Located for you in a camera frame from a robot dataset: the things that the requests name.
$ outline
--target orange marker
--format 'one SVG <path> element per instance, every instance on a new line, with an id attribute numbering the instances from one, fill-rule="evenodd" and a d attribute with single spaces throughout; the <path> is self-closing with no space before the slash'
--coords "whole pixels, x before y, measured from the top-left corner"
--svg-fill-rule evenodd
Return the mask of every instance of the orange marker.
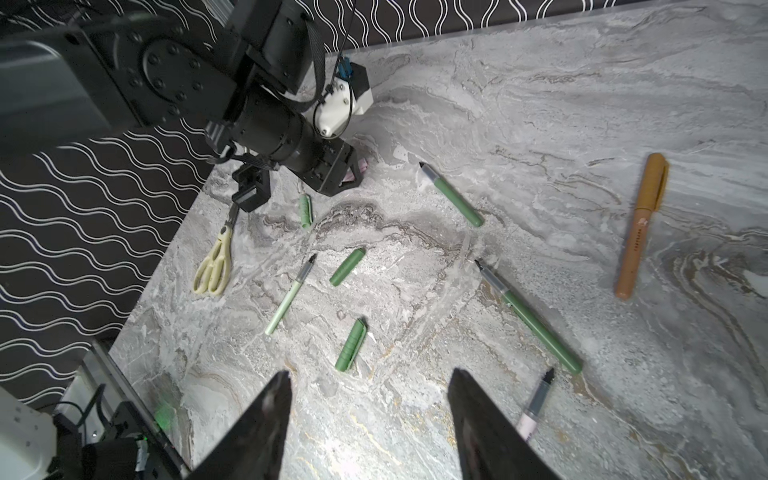
<path id="1" fill-rule="evenodd" d="M 640 266 L 640 258 L 645 248 L 650 216 L 661 206 L 669 169 L 669 162 L 662 154 L 650 154 L 645 164 L 643 181 L 634 207 L 632 228 L 624 249 L 624 262 L 621 264 L 619 281 L 616 283 L 616 296 L 623 300 L 632 295 L 634 281 L 637 279 L 637 268 Z"/>

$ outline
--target marble countertop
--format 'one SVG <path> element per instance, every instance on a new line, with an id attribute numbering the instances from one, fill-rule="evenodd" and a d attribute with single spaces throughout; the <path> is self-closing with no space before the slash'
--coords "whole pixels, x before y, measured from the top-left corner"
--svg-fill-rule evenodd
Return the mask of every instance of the marble countertop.
<path id="1" fill-rule="evenodd" d="M 373 50 L 375 104 L 345 137 L 360 188 L 273 174 L 241 214 L 221 298 L 192 294 L 227 214 L 217 167 L 111 354 L 192 465 L 280 369 L 281 478 L 460 478 L 446 388 L 467 369 L 516 422 L 555 358 L 481 282 L 483 258 L 584 360 L 531 446 L 562 478 L 768 475 L 768 5 L 689 0 Z M 671 163 L 634 296 L 612 292 L 649 153 Z M 473 228 L 419 173 L 480 211 Z M 334 288 L 354 248 L 368 250 Z M 308 255 L 317 262 L 262 334 Z M 369 323 L 347 373 L 352 322 Z"/>

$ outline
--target green pen cap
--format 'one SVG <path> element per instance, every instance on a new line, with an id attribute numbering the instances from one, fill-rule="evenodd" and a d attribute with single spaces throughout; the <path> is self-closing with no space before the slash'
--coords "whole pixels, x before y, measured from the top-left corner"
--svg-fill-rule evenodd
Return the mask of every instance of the green pen cap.
<path id="1" fill-rule="evenodd" d="M 302 195 L 299 198 L 301 208 L 301 227 L 307 228 L 312 225 L 312 199 L 309 195 Z"/>
<path id="2" fill-rule="evenodd" d="M 368 327 L 362 318 L 355 320 L 355 324 L 352 325 L 352 331 L 349 332 L 349 336 L 346 337 L 344 347 L 341 349 L 339 359 L 336 361 L 336 369 L 340 372 L 346 372 L 352 362 L 355 361 L 362 341 L 366 338 L 368 333 Z"/>
<path id="3" fill-rule="evenodd" d="M 346 276 L 349 275 L 349 272 L 351 272 L 355 266 L 360 263 L 360 260 L 362 260 L 365 255 L 366 250 L 364 248 L 356 248 L 353 250 L 346 258 L 346 260 L 341 262 L 341 265 L 339 265 L 339 268 L 333 272 L 333 275 L 331 275 L 331 284 L 333 286 L 339 286 L 339 284 L 344 281 Z"/>

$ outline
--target scissors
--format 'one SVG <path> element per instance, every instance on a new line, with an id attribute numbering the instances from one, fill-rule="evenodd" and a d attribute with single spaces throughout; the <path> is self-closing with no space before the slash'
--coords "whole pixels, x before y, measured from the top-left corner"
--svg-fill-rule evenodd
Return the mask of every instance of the scissors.
<path id="1" fill-rule="evenodd" d="M 237 204 L 232 204 L 230 215 L 216 237 L 214 248 L 210 249 L 210 252 L 203 258 L 194 274 L 192 291 L 198 295 L 203 295 L 206 292 L 211 295 L 221 295 L 224 287 L 227 286 L 230 271 L 232 271 L 232 256 L 230 255 L 232 229 L 239 212 L 240 207 Z"/>

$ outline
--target black wavy patterned wall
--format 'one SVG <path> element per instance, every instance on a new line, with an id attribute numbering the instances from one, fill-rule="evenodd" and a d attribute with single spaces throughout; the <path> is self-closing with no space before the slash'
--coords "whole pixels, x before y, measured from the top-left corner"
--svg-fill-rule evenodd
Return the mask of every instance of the black wavy patterned wall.
<path id="1" fill-rule="evenodd" d="M 205 0 L 221 5 L 228 0 Z M 345 49 L 525 22 L 643 0 L 358 0 Z M 338 51 L 355 0 L 296 0 L 312 12 L 327 51 Z"/>
<path id="2" fill-rule="evenodd" d="M 214 41 L 198 0 L 90 3 L 105 14 L 171 15 Z M 27 8 L 0 31 L 56 25 L 72 11 Z M 11 394 L 54 402 L 88 339 L 120 332 L 210 173 L 199 126 L 176 121 L 0 159 L 0 382 Z"/>

